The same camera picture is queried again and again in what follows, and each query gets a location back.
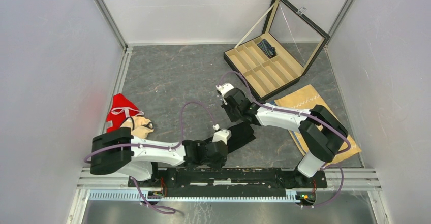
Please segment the black underwear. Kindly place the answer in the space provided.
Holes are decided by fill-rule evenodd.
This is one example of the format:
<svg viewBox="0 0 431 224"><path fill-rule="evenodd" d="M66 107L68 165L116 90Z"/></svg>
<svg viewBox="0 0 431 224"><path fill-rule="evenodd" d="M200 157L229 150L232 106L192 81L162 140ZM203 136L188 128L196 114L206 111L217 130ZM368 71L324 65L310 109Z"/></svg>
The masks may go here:
<svg viewBox="0 0 431 224"><path fill-rule="evenodd" d="M232 136L228 140L228 144L227 144L228 154L240 149L241 147L247 145L248 143L250 143L256 138L254 136L254 130L252 129L251 125L246 122L242 122L240 124L231 126L227 129L230 130L232 133ZM203 143L199 144L199 147L198 147L199 153L200 153L200 146L206 143L212 142L211 141L212 137L213 136L204 140Z"/></svg>

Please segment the blue striped boxer shorts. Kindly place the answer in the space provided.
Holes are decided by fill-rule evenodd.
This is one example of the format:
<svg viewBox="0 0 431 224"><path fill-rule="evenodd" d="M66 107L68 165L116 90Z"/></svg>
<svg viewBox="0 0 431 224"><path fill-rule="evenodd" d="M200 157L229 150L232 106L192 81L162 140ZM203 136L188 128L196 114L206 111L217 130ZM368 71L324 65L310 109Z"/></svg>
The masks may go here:
<svg viewBox="0 0 431 224"><path fill-rule="evenodd" d="M260 41L257 46L262 50L262 52L268 57L273 58L276 56L276 50L274 47L271 46L271 44L266 40L263 39Z"/></svg>

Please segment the black compartment box glass lid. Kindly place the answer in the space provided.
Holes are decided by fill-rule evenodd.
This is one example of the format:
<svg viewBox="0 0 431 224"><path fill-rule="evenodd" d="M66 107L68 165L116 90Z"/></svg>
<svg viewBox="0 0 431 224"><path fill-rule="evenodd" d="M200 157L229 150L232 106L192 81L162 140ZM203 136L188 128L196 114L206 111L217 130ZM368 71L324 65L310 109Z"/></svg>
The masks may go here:
<svg viewBox="0 0 431 224"><path fill-rule="evenodd" d="M246 79L252 95L265 100L297 83L330 35L288 0L270 7L230 50L224 60Z"/></svg>

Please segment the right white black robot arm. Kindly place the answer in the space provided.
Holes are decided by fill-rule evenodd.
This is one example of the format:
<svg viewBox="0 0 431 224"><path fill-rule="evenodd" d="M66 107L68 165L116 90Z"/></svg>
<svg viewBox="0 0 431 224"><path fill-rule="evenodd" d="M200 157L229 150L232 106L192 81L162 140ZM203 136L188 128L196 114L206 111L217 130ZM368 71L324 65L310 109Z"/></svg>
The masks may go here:
<svg viewBox="0 0 431 224"><path fill-rule="evenodd" d="M270 103L252 102L245 93L231 84L216 87L223 98L222 107L232 122L242 121L257 126L273 126L300 133L308 152L293 174L299 187L307 187L321 167L341 153L348 142L347 129L322 105L310 110L291 109Z"/></svg>

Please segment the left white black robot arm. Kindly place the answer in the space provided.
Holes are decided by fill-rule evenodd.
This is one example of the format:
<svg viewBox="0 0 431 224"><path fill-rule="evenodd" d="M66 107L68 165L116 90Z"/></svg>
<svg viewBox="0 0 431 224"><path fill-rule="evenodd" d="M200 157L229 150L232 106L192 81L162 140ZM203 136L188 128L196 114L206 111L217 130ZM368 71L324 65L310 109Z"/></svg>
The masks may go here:
<svg viewBox="0 0 431 224"><path fill-rule="evenodd" d="M92 175L120 173L141 181L147 187L159 183L160 174L155 163L194 168L207 165L214 169L224 166L228 155L231 131L221 129L208 141L184 140L160 142L132 135L128 127L96 136L91 154L84 160L90 164Z"/></svg>

